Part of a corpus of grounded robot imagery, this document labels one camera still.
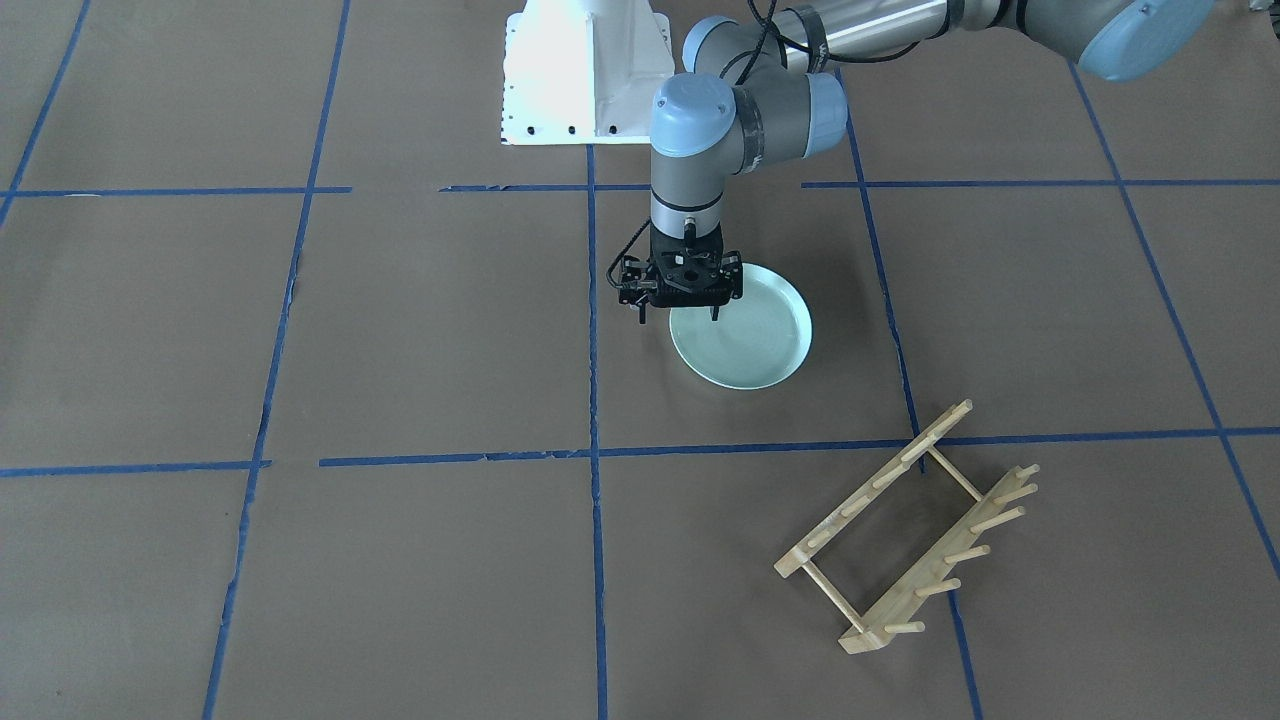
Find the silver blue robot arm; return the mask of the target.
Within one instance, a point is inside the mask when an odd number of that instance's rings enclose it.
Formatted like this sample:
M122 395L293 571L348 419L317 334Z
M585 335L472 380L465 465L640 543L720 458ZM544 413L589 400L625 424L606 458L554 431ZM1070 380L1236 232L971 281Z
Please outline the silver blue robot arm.
M650 105L649 250L622 250L605 277L626 306L708 307L742 297L739 252L723 246L726 184L810 158L850 118L833 64L899 59L955 29L1004 28L1111 82L1165 63L1206 22L1210 1L814 1L714 15L684 41L684 70Z

